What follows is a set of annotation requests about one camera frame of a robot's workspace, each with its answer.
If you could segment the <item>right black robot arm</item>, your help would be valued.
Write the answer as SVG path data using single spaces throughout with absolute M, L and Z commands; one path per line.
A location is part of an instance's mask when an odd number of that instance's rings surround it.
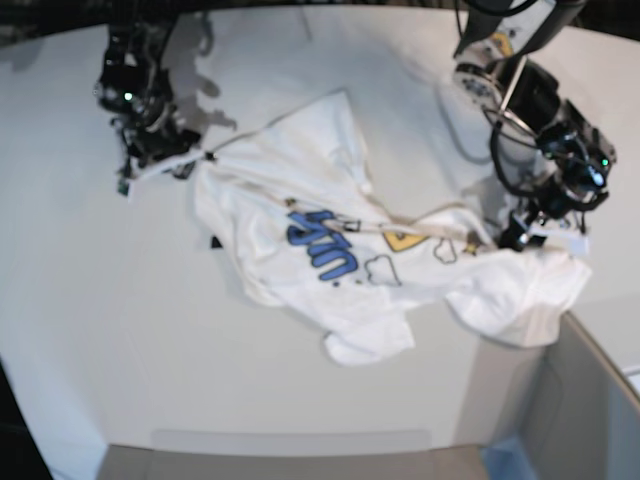
M 179 125 L 178 104 L 163 66 L 169 40 L 191 1 L 109 1 L 108 44 L 93 88 L 97 104 L 112 115 L 122 150 L 117 192 L 131 199 L 142 182 L 160 174 L 187 180 L 198 163 L 214 154 L 202 135 Z

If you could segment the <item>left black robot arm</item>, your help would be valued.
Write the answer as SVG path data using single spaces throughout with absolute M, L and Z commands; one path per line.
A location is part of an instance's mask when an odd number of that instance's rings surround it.
M 490 158 L 498 180 L 520 203 L 509 214 L 499 245 L 542 247 L 551 236 L 584 239 L 587 213 L 609 197 L 614 146 L 568 99 L 558 80 L 530 60 L 581 12 L 582 1 L 470 1 L 457 24 L 453 78 L 491 126 Z M 533 149 L 554 169 L 529 184 L 512 182 L 500 141 Z

